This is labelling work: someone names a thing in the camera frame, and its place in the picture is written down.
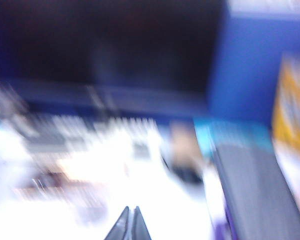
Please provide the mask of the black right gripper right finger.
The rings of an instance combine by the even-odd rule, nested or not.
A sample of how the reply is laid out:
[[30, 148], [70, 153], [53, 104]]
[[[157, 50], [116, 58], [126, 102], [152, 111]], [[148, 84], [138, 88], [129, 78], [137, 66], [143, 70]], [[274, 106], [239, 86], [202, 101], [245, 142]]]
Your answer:
[[145, 220], [138, 206], [134, 209], [132, 223], [132, 240], [151, 240]]

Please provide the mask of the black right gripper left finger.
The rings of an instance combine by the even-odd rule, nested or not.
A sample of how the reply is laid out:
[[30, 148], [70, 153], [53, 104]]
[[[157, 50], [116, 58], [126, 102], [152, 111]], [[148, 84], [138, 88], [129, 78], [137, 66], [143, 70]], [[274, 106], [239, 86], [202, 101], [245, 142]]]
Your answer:
[[131, 230], [132, 212], [126, 206], [111, 227], [105, 240], [129, 240]]

